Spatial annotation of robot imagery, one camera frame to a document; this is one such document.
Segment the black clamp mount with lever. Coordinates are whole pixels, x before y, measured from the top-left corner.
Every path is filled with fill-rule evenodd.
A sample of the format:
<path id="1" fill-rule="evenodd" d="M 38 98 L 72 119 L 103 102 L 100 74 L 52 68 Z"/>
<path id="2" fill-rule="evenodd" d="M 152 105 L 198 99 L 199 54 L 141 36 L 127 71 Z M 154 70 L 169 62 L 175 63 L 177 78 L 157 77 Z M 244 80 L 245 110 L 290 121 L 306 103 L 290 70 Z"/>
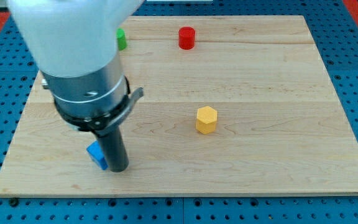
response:
<path id="1" fill-rule="evenodd" d="M 143 96 L 142 87 L 131 92 L 129 82 L 122 78 L 116 88 L 99 98 L 69 101 L 55 96 L 54 100 L 60 116 L 75 130 L 105 136 L 119 129 Z"/>

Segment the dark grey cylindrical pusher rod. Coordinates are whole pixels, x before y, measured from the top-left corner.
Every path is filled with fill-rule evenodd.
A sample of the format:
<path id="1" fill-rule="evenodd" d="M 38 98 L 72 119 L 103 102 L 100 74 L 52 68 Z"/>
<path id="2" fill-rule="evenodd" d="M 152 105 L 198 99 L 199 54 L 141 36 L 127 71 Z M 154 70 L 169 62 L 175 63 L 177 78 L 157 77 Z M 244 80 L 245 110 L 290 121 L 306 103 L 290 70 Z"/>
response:
<path id="1" fill-rule="evenodd" d="M 108 168 L 112 172 L 122 172 L 129 165 L 129 159 L 119 128 L 107 134 L 95 134 Z"/>

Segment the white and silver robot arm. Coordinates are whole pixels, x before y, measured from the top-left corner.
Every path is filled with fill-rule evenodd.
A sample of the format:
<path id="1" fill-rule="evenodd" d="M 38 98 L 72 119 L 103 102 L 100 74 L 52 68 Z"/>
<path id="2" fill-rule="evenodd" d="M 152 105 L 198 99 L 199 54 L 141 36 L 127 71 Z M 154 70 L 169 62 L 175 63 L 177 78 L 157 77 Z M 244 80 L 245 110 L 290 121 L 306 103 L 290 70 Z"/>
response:
<path id="1" fill-rule="evenodd" d="M 131 90 L 117 41 L 141 0 L 8 0 L 7 6 L 60 116 L 92 132 L 113 172 L 129 164 L 120 124 L 142 98 Z"/>

